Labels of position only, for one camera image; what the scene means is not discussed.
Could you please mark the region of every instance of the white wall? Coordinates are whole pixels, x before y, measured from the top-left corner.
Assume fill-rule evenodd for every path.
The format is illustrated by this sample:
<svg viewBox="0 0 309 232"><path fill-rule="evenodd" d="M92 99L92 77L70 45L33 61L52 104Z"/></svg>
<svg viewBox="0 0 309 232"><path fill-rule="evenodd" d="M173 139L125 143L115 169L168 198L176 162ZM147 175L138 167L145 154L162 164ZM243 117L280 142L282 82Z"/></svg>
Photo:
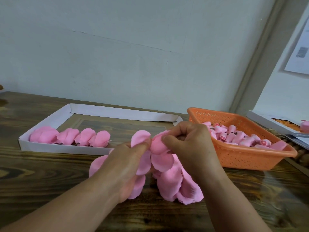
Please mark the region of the white wall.
<svg viewBox="0 0 309 232"><path fill-rule="evenodd" d="M282 52L254 111L280 115L298 122L302 119L309 120L309 75L284 71L308 16L309 5Z"/></svg>
<svg viewBox="0 0 309 232"><path fill-rule="evenodd" d="M274 0L0 0L7 90L227 111Z"/></svg>

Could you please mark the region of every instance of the orange plastic basket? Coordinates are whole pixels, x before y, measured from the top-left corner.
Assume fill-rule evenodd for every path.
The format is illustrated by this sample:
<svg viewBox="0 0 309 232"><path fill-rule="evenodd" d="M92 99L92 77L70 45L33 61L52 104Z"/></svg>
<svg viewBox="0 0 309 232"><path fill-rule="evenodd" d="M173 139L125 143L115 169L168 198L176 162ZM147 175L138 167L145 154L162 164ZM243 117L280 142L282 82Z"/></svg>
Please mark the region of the orange plastic basket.
<svg viewBox="0 0 309 232"><path fill-rule="evenodd" d="M188 108L189 121L200 124L206 121L219 123L225 126L235 125L237 130L247 135L256 134L261 139L268 139L272 143L280 141L278 137L258 126L246 117L201 108ZM297 151L287 145L283 151L260 149L254 147L243 147L229 145L211 138L216 149L219 161L223 167L252 170L271 170L279 161L285 157L295 157Z"/></svg>

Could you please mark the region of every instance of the forearm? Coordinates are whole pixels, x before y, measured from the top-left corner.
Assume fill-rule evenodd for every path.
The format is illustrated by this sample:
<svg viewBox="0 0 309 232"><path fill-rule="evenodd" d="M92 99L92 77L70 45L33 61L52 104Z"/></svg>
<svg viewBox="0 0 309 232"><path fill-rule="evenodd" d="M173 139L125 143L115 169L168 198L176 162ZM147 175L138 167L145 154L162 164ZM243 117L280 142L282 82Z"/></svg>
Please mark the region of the forearm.
<svg viewBox="0 0 309 232"><path fill-rule="evenodd" d="M271 231L222 167L199 180L216 231Z"/></svg>
<svg viewBox="0 0 309 232"><path fill-rule="evenodd" d="M91 232L118 203L111 176L93 175L1 232Z"/></svg>

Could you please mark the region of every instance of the pile of pink petals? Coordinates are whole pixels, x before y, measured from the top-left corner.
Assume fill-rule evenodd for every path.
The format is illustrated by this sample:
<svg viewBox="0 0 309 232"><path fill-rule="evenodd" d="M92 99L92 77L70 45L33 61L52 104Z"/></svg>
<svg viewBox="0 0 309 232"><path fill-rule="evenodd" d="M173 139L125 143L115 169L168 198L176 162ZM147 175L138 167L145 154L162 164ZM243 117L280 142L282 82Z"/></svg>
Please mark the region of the pile of pink petals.
<svg viewBox="0 0 309 232"><path fill-rule="evenodd" d="M180 161L175 154L162 143L161 137L168 131L159 133L152 138L150 149L141 157L138 175L134 184L134 189L129 199L135 199L141 194L146 181L145 174L155 168L153 177L157 179L157 186L161 196L173 202L178 199L183 204L190 204L201 201L204 196L200 187L192 180L191 176L183 169ZM150 133L145 130L136 132L131 139L131 147L142 143L150 138ZM108 156L101 156L95 159L90 166L89 177L91 177L103 164Z"/></svg>
<svg viewBox="0 0 309 232"><path fill-rule="evenodd" d="M229 127L226 127L224 125L215 123L212 126L211 122L209 121L204 122L203 124L207 126L211 137L226 144L274 149L278 151L282 151L287 146L287 143L284 141L278 141L272 144L271 141L269 141L268 139L261 139L256 134L248 136L244 132L238 131L235 125L230 125Z"/></svg>
<svg viewBox="0 0 309 232"><path fill-rule="evenodd" d="M86 128L81 132L78 129L67 128L63 132L58 132L55 128L43 126L31 133L29 141L47 144L106 147L110 137L111 135L107 131L96 133L91 128Z"/></svg>

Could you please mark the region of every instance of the white cardboard box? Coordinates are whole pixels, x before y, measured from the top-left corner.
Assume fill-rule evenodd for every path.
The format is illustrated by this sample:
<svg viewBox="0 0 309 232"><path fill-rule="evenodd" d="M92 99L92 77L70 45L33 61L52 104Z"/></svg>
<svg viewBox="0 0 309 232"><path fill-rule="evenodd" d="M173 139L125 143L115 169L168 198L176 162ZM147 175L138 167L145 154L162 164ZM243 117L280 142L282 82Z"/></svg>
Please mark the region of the white cardboard box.
<svg viewBox="0 0 309 232"><path fill-rule="evenodd" d="M293 133L299 133L295 131L294 129L291 129L275 120L274 119L280 119L280 120L288 120L296 125L300 125L300 122L294 121L292 119L289 119L288 117L282 117L278 115L269 115L269 114L262 114L256 111L248 111L246 115L249 119L255 121L256 123L264 126L265 128L270 128L276 130L278 133L281 134L293 134Z"/></svg>
<svg viewBox="0 0 309 232"><path fill-rule="evenodd" d="M18 138L21 150L33 152L107 155L112 148L67 146L29 142L30 134L37 128L40 128L42 126L51 126L56 129L73 114L118 118L126 120L165 121L173 122L174 126L176 126L179 122L183 121L180 116L173 114L71 103L60 108L49 117L45 118L40 123L38 123L27 132L25 132L23 135L21 135Z"/></svg>

